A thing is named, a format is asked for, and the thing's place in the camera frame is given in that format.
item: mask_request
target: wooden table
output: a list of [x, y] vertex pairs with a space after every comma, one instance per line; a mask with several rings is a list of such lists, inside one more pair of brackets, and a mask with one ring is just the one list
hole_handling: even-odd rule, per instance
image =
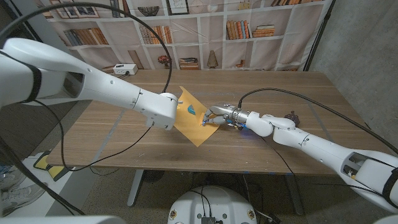
[[[125, 79], [145, 90], [160, 93], [167, 70], [139, 70]], [[179, 97], [184, 86], [206, 107], [225, 102], [238, 105], [245, 93], [264, 87], [283, 88], [310, 97], [364, 125], [363, 120], [339, 91], [318, 72], [251, 72], [251, 71], [173, 71], [168, 92]], [[248, 96], [243, 109], [283, 117], [294, 110], [299, 128], [345, 147], [371, 149], [389, 153], [386, 146], [369, 134], [332, 113], [301, 98], [275, 91]], [[68, 165], [84, 166], [98, 158], [130, 146], [147, 129], [145, 117], [133, 110], [93, 101], [65, 135], [65, 159]], [[333, 171], [303, 152], [267, 141], [281, 154], [295, 174], [329, 175]], [[47, 159], [61, 165], [60, 144]], [[173, 128], [152, 128], [130, 150], [101, 161], [99, 167], [135, 169], [287, 174], [287, 166], [275, 151], [250, 130], [238, 131], [227, 125], [194, 146]]]

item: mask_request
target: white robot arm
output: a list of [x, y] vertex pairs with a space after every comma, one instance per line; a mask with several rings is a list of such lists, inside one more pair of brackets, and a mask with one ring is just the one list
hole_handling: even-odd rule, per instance
[[370, 202], [398, 213], [398, 158], [383, 152], [349, 149], [295, 127], [287, 118], [276, 118], [257, 112], [243, 111], [230, 104], [212, 106], [204, 115], [203, 124], [223, 124], [228, 119], [245, 125], [261, 137], [274, 132], [275, 142], [300, 149], [333, 169], [352, 189]]
[[143, 90], [34, 40], [7, 40], [0, 65], [0, 108], [34, 99], [46, 105], [98, 100], [142, 113], [148, 127], [170, 130], [175, 122], [177, 97], [173, 94]]

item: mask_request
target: white bookshelf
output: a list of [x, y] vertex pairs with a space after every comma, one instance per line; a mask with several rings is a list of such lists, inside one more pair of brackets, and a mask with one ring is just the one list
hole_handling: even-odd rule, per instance
[[[302, 69], [332, 0], [275, 7], [270, 7], [272, 0], [251, 1], [252, 9], [240, 11], [237, 10], [237, 0], [216, 0], [219, 9], [212, 13], [206, 12], [209, 0], [201, 1], [205, 5], [204, 13], [174, 16], [168, 14], [166, 0], [127, 0], [127, 5], [132, 15], [151, 27], [170, 26], [174, 41], [166, 46], [174, 61], [173, 68], [180, 69], [176, 64], [179, 58], [197, 57], [200, 68], [208, 70], [208, 56], [210, 51], [214, 50], [218, 61], [217, 69], [283, 70]], [[109, 0], [100, 2], [109, 4]], [[160, 9], [156, 16], [145, 17], [137, 10], [137, 7], [145, 6], [160, 6]], [[165, 55], [162, 46], [144, 44], [139, 29], [140, 23], [128, 17], [113, 18], [110, 11], [105, 9], [99, 14], [103, 16], [95, 19], [61, 19], [53, 13], [54, 18], [47, 20], [53, 23], [63, 40], [67, 40], [63, 34], [65, 29], [101, 29], [109, 45], [68, 47], [70, 50], [76, 50], [86, 62], [92, 61], [92, 58], [87, 60], [85, 55], [95, 55], [95, 49], [98, 54], [104, 52], [100, 49], [111, 49], [113, 54], [109, 54], [109, 57], [114, 59], [109, 60], [109, 65], [115, 61], [134, 63], [128, 50], [135, 50], [145, 69], [163, 67], [157, 61], [158, 56]], [[274, 24], [275, 36], [228, 40], [227, 21], [248, 21], [252, 31], [259, 25]], [[234, 67], [241, 59], [246, 61], [244, 67]]]

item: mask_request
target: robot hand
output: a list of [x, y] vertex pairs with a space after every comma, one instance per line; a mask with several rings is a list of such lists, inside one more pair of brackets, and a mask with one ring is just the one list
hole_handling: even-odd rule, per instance
[[202, 125], [205, 125], [205, 123], [224, 124], [227, 120], [231, 120], [232, 125], [242, 128], [248, 116], [248, 112], [242, 111], [229, 103], [219, 103], [206, 111]]

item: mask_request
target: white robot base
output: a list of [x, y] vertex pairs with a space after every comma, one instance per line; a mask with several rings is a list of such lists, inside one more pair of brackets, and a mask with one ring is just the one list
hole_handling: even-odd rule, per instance
[[240, 194], [226, 187], [209, 185], [204, 186], [203, 190], [197, 187], [177, 199], [170, 209], [167, 223], [256, 224], [257, 219], [253, 206]]

